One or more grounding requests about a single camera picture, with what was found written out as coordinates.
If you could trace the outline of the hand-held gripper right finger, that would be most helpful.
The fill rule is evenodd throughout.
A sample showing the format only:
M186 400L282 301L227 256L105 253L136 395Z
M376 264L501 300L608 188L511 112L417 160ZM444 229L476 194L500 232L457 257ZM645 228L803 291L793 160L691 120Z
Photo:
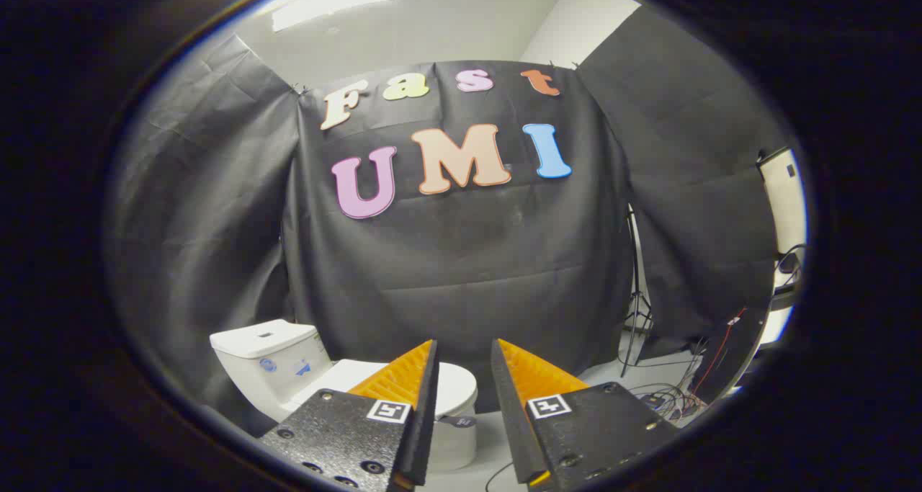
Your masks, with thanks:
M679 428L618 383L589 385L497 339L491 369L516 479L530 491L609 491Z

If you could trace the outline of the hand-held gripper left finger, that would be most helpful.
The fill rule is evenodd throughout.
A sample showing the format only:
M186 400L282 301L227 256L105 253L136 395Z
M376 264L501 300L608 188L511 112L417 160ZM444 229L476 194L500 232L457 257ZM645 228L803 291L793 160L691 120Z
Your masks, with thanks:
M440 354L422 342L339 391L319 389L261 442L309 478L349 491L412 491L429 466Z

